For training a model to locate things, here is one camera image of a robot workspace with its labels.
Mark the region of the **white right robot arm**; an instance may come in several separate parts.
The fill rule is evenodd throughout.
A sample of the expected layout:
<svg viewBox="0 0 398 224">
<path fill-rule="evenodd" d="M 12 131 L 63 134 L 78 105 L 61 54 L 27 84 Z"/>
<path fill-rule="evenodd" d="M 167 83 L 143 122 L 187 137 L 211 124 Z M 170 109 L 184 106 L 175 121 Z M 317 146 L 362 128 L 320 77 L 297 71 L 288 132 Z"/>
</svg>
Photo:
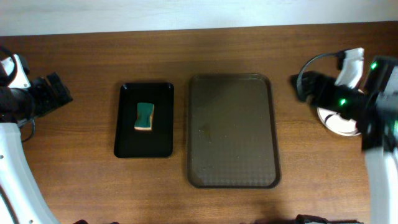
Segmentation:
<svg viewBox="0 0 398 224">
<path fill-rule="evenodd" d="M 397 223 L 397 59 L 376 56 L 364 92 L 335 78 L 301 70 L 290 82 L 310 106 L 356 121 L 371 193 L 371 223 Z"/>
</svg>

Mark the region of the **green and yellow sponge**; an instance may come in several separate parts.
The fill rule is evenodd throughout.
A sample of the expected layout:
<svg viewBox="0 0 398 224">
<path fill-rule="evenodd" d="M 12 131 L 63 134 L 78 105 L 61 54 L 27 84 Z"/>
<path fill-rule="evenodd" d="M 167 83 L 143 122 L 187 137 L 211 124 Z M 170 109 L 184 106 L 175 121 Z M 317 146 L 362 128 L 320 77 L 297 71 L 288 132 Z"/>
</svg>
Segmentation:
<svg viewBox="0 0 398 224">
<path fill-rule="evenodd" d="M 138 103 L 137 119 L 134 123 L 134 129 L 138 131 L 151 131 L 154 116 L 154 104 Z"/>
</svg>

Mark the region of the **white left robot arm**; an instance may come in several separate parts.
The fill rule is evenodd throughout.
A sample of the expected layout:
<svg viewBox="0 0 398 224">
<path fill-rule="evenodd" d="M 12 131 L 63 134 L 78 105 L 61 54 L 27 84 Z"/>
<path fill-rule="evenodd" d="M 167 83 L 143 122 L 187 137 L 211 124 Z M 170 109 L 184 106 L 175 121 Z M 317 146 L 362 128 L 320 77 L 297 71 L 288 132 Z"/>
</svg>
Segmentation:
<svg viewBox="0 0 398 224">
<path fill-rule="evenodd" d="M 58 223 L 27 163 L 21 127 L 73 101 L 57 73 L 27 89 L 1 87 L 1 215 L 7 223 Z"/>
</svg>

